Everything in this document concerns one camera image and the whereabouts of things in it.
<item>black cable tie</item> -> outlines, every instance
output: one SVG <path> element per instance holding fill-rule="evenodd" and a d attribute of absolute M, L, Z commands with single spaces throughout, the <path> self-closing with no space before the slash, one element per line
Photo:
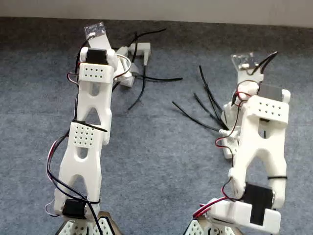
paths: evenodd
<path fill-rule="evenodd" d="M 268 176 L 268 180 L 270 179 L 288 179 L 287 176 Z"/>
<path fill-rule="evenodd" d="M 84 121 L 79 121 L 79 120 L 73 119 L 73 122 L 76 122 L 76 123 L 82 124 L 84 126 L 88 126 L 88 127 L 94 128 L 94 129 L 99 130 L 99 131 L 108 132 L 106 129 L 102 129 L 102 128 L 97 127 L 97 126 L 90 125 L 90 124 L 88 124 L 88 123 L 86 123 Z"/>

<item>black wire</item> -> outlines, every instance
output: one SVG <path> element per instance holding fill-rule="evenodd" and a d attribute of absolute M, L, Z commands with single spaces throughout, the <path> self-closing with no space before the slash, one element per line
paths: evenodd
<path fill-rule="evenodd" d="M 215 109 L 214 101 L 213 101 L 213 99 L 212 99 L 212 97 L 211 97 L 211 95 L 210 95 L 209 86 L 208 86 L 208 83 L 206 82 L 206 80 L 205 80 L 205 78 L 204 78 L 201 65 L 199 65 L 199 69 L 200 69 L 201 79 L 202 79 L 202 81 L 203 81 L 203 83 L 204 83 L 204 86 L 205 86 L 205 89 L 206 89 L 206 91 L 207 91 L 208 98 L 209 98 L 209 101 L 210 101 L 211 106 L 212 106 L 212 108 L 213 108 L 213 111 L 214 111 L 214 113 L 215 113 L 215 116 L 216 116 L 216 118 L 217 118 L 218 120 L 222 121 L 221 118 L 220 118 L 220 116 L 218 115 L 216 109 Z"/>
<path fill-rule="evenodd" d="M 200 74 L 201 74 L 201 78 L 204 82 L 204 85 L 205 85 L 205 88 L 206 88 L 206 91 L 208 92 L 208 95 L 211 97 L 212 101 L 214 102 L 214 104 L 216 105 L 216 107 L 219 109 L 219 111 L 223 111 L 222 108 L 220 107 L 220 105 L 218 104 L 218 102 L 216 101 L 216 99 L 214 98 L 214 95 L 212 94 L 210 88 L 209 88 L 209 85 L 208 83 L 206 82 L 205 78 L 204 78 L 204 75 L 203 75 L 203 71 L 202 71 L 202 67 L 201 65 L 199 65 L 199 69 L 200 69 Z"/>
<path fill-rule="evenodd" d="M 69 130 L 66 132 L 65 135 L 63 135 L 62 137 L 58 138 L 56 144 L 54 145 L 53 149 L 52 149 L 52 152 L 51 152 L 51 156 L 48 160 L 48 163 L 47 163 L 47 173 L 48 175 L 50 176 L 53 184 L 55 185 L 55 187 L 60 191 L 62 192 L 65 196 L 67 197 L 70 197 L 72 199 L 75 199 L 75 200 L 78 200 L 78 201 L 83 201 L 83 202 L 86 202 L 87 205 L 89 206 L 90 208 L 90 211 L 92 213 L 92 216 L 94 217 L 94 220 L 95 220 L 95 223 L 97 225 L 97 228 L 99 230 L 99 233 L 102 235 L 102 230 L 101 230 L 101 227 L 100 227 L 100 224 L 99 224 L 99 221 L 98 221 L 98 218 L 97 218 L 97 215 L 95 214 L 94 210 L 93 210 L 93 207 L 92 207 L 92 204 L 98 204 L 100 203 L 100 200 L 98 202 L 91 202 L 89 201 L 83 194 L 81 194 L 80 192 L 76 191 L 75 189 L 73 189 L 72 187 L 70 187 L 69 185 L 65 184 L 64 182 L 62 182 L 61 180 L 59 180 L 52 172 L 51 172 L 51 168 L 50 168 L 50 165 L 51 165 L 51 160 L 52 160 L 52 156 L 55 152 L 55 150 L 58 148 L 58 146 L 60 145 L 60 143 L 66 138 L 68 137 L 69 135 Z M 56 182 L 58 182 L 59 184 L 63 185 L 64 187 L 66 187 L 67 189 L 69 189 L 70 191 L 74 192 L 75 194 L 81 196 L 81 198 L 78 198 L 78 197 L 74 197 L 66 192 L 64 192 L 62 189 L 60 189 L 57 185 Z"/>
<path fill-rule="evenodd" d="M 204 109 L 207 113 L 209 113 L 210 117 L 213 118 L 213 119 L 217 122 L 217 124 L 218 124 L 219 126 L 221 126 L 223 129 L 225 129 L 225 124 L 224 124 L 222 121 L 218 120 L 218 119 L 206 108 L 206 106 L 205 106 L 204 103 L 200 100 L 199 96 L 198 96 L 196 93 L 194 93 L 194 97 L 195 97 L 196 101 L 201 105 L 201 107 L 203 107 L 203 109 Z"/>
<path fill-rule="evenodd" d="M 108 132 L 106 129 L 103 129 L 103 128 L 100 128 L 100 127 L 98 127 L 98 126 L 94 126 L 94 125 L 88 124 L 88 123 L 86 123 L 85 121 L 79 121 L 79 120 L 77 120 L 77 119 L 73 119 L 72 122 L 76 122 L 76 123 L 82 124 L 82 125 L 84 125 L 84 126 L 91 127 L 91 128 L 93 128 L 93 129 L 96 129 L 96 130 L 99 130 L 99 131 Z"/>
<path fill-rule="evenodd" d="M 264 64 L 264 68 L 262 67 L 261 68 L 261 70 L 260 70 L 260 73 L 263 73 L 264 72 L 264 69 L 266 68 L 266 66 L 269 64 L 269 62 L 277 55 L 277 51 L 275 51 L 275 52 L 273 52 L 273 53 L 271 53 L 270 55 L 268 55 L 264 60 L 262 60 L 259 64 L 258 64 L 258 66 L 256 66 L 255 68 L 254 68 L 254 70 L 252 71 L 252 73 L 249 73 L 248 72 L 248 70 L 246 70 L 246 72 L 247 72 L 247 74 L 248 75 L 250 75 L 250 76 L 252 76 L 252 75 L 254 75 L 254 73 L 262 66 L 262 64 Z"/>
<path fill-rule="evenodd" d="M 134 50 L 134 54 L 133 54 L 133 57 L 132 57 L 132 63 L 135 62 L 135 58 L 137 56 L 137 48 L 138 48 L 138 37 L 137 37 L 137 32 L 135 32 L 135 50 Z"/>
<path fill-rule="evenodd" d="M 112 92 L 116 89 L 116 87 L 120 84 L 121 82 L 116 82 L 115 84 L 114 84 L 114 86 L 112 87 Z"/>
<path fill-rule="evenodd" d="M 181 81 L 183 78 L 182 77 L 174 77 L 174 78 L 155 78 L 155 77 L 149 77 L 149 76 L 144 76 L 144 75 L 135 75 L 135 77 L 145 77 L 148 80 L 153 80 L 156 82 L 176 82 L 176 81 Z"/>
<path fill-rule="evenodd" d="M 195 123 L 201 125 L 201 126 L 204 126 L 210 130 L 213 130 L 213 131 L 216 131 L 216 132 L 219 132 L 219 129 L 215 128 L 215 127 L 212 127 L 212 126 L 209 126 L 209 125 L 206 125 L 204 124 L 203 122 L 195 119 L 194 117 L 190 116 L 189 114 L 187 114 L 179 105 L 177 105 L 174 101 L 172 101 L 172 103 L 183 113 L 185 114 L 188 118 L 190 118 L 192 121 L 194 121 Z"/>
<path fill-rule="evenodd" d="M 150 31 L 150 32 L 145 32 L 145 33 L 141 33 L 139 34 L 136 38 L 134 38 L 131 43 L 128 44 L 128 47 L 135 41 L 137 40 L 138 38 L 142 37 L 142 36 L 145 36 L 145 35 L 148 35 L 148 34 L 153 34 L 153 33 L 160 33 L 160 32 L 163 32 L 165 31 L 166 28 L 163 28 L 163 29 L 160 29 L 160 30 L 156 30 L 156 31 Z"/>
<path fill-rule="evenodd" d="M 140 98 L 142 97 L 142 95 L 143 95 L 143 93 L 144 93 L 144 91 L 145 91 L 145 87 L 146 87 L 146 78 L 145 78 L 145 77 L 146 77 L 146 67 L 147 67 L 147 66 L 144 66 L 144 67 L 143 67 L 143 77 L 142 77 L 142 88 L 141 88 L 141 92 L 140 92 L 138 98 L 136 99 L 136 101 L 128 108 L 128 110 L 132 109 L 132 107 L 135 106 L 135 105 L 138 103 L 138 101 L 140 100 Z"/>
<path fill-rule="evenodd" d="M 78 93 L 75 98 L 75 106 L 74 106 L 74 119 L 77 119 L 77 106 L 78 106 Z"/>
<path fill-rule="evenodd" d="M 276 56 L 277 54 L 278 54 L 277 51 L 274 52 L 274 53 L 272 53 L 272 56 L 271 56 L 268 60 L 266 60 L 265 64 L 262 66 L 262 68 L 261 68 L 261 70 L 260 70 L 260 73 L 261 73 L 261 74 L 264 73 L 264 70 L 265 70 L 266 66 L 272 61 L 272 59 L 275 58 L 275 56 Z"/>

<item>red wire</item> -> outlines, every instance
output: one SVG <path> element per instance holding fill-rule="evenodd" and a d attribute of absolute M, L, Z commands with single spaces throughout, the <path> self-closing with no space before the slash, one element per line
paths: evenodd
<path fill-rule="evenodd" d="M 201 215 L 204 214 L 203 211 L 204 211 L 205 209 L 207 209 L 207 208 L 209 208 L 210 206 L 214 205 L 215 203 L 218 203 L 218 202 L 220 202 L 220 201 L 222 201 L 222 200 L 225 200 L 225 199 L 227 199 L 227 197 L 221 197 L 221 198 L 219 198 L 219 199 L 217 199 L 217 200 L 215 200 L 215 201 L 213 201 L 213 202 L 210 202 L 210 203 L 205 204 L 203 207 L 201 207 L 201 208 L 199 208 L 198 210 L 196 210 L 196 211 L 192 214 L 192 216 L 193 216 L 194 218 L 200 217 Z"/>

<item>perforated plate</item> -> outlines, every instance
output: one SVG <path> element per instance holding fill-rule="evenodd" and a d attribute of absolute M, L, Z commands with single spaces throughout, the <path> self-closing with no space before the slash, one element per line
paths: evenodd
<path fill-rule="evenodd" d="M 113 235 L 111 227 L 109 226 L 109 223 L 106 218 L 100 218 L 99 224 L 103 235 Z M 97 226 L 95 226 L 93 229 L 93 235 L 100 235 Z"/>
<path fill-rule="evenodd" d="M 114 68 L 109 65 L 97 65 L 81 63 L 79 68 L 79 80 L 88 82 L 111 83 Z"/>
<path fill-rule="evenodd" d="M 74 127 L 74 145 L 77 147 L 91 148 L 95 138 L 94 134 L 97 130 L 79 123 L 74 123 L 74 125 L 76 125 Z"/>
<path fill-rule="evenodd" d="M 185 232 L 185 235 L 204 235 L 204 231 L 201 228 L 199 222 L 196 220 L 193 220 L 189 224 L 189 226 Z"/>
<path fill-rule="evenodd" d="M 87 223 L 73 223 L 68 221 L 58 235 L 86 235 Z"/>
<path fill-rule="evenodd" d="M 288 123 L 289 105 L 284 102 L 254 95 L 249 99 L 248 104 L 249 116 Z"/>

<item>blue-gray carpet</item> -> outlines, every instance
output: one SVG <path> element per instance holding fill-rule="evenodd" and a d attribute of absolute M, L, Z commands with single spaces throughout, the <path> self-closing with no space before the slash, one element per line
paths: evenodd
<path fill-rule="evenodd" d="M 0 18 L 0 234 L 53 235 L 62 223 L 45 214 L 53 198 L 45 161 L 52 142 L 71 122 L 76 87 L 74 70 L 91 20 Z M 313 29 L 212 23 L 104 21 L 113 47 L 139 33 L 167 27 L 141 41 L 152 44 L 147 74 L 183 76 L 173 83 L 148 83 L 140 103 L 141 80 L 118 87 L 112 96 L 112 132 L 102 150 L 101 208 L 126 235 L 180 235 L 199 202 L 220 197 L 229 162 L 213 144 L 212 131 L 184 117 L 175 100 L 207 124 L 214 122 L 196 103 L 206 101 L 198 65 L 216 99 L 224 104 L 236 87 L 230 54 L 255 51 L 280 54 L 265 81 L 291 91 L 285 157 L 288 183 L 281 234 L 311 234 L 313 229 Z M 55 154 L 58 171 L 66 144 Z M 266 183 L 260 161 L 248 179 Z M 247 234 L 260 234 L 243 229 Z"/>

